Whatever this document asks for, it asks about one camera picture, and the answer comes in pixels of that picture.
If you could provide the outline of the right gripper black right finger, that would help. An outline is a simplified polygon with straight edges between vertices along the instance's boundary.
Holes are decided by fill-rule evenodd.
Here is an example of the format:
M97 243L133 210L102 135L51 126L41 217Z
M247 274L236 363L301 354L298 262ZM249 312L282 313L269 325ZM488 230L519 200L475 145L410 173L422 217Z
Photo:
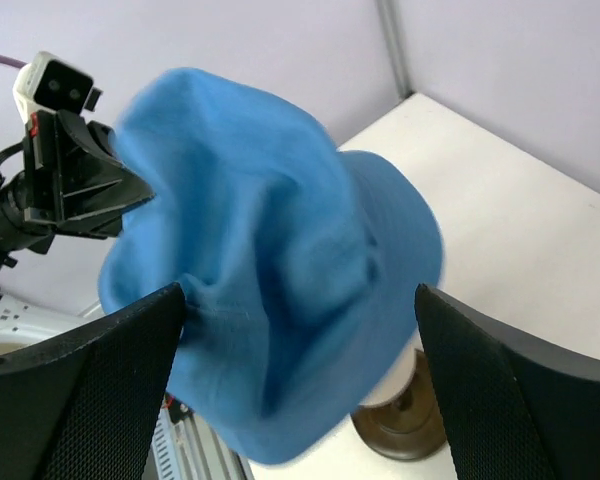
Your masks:
M425 284L415 313L458 478L600 480L600 360Z

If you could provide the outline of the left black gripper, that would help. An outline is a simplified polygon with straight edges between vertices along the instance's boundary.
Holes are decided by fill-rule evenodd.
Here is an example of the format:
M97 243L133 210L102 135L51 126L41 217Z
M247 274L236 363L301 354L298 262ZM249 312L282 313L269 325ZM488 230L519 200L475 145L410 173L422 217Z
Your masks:
M115 238L123 214L154 196L146 182L121 169L84 118L68 110L31 113L23 139L11 149L23 155L23 170L0 190L1 240ZM77 169L114 171L70 177Z

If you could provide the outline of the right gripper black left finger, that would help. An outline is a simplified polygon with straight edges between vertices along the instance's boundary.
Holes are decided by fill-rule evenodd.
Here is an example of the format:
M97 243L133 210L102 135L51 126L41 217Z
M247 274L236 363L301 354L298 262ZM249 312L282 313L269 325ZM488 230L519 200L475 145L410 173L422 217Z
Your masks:
M141 478L185 317L173 284L0 356L0 480Z

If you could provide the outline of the cream mannequin head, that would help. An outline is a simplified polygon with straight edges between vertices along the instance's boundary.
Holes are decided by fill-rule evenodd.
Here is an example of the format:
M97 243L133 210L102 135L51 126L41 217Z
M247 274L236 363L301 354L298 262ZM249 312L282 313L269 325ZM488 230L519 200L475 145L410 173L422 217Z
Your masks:
M361 407L351 415L367 447L396 461L418 461L438 452L447 442L429 364L416 349L410 384L394 400L378 407Z

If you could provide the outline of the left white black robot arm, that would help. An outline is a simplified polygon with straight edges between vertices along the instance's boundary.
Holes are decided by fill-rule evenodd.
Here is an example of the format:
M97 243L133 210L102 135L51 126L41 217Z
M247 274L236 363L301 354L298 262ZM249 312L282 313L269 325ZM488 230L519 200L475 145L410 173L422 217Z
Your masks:
M112 129L59 110L38 110L23 139L0 151L0 271L13 253L48 253L58 236L106 240L152 189L115 156ZM0 288L0 344L31 345L86 324Z

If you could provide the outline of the blue bucket hat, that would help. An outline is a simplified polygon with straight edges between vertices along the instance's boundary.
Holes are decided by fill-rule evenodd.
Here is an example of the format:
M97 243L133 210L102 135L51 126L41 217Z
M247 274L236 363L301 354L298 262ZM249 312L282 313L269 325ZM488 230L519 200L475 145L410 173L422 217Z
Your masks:
M100 272L106 313L171 283L187 319L169 392L242 456L295 459L375 389L416 328L443 243L388 160L341 151L268 92L171 69L114 129L153 190Z

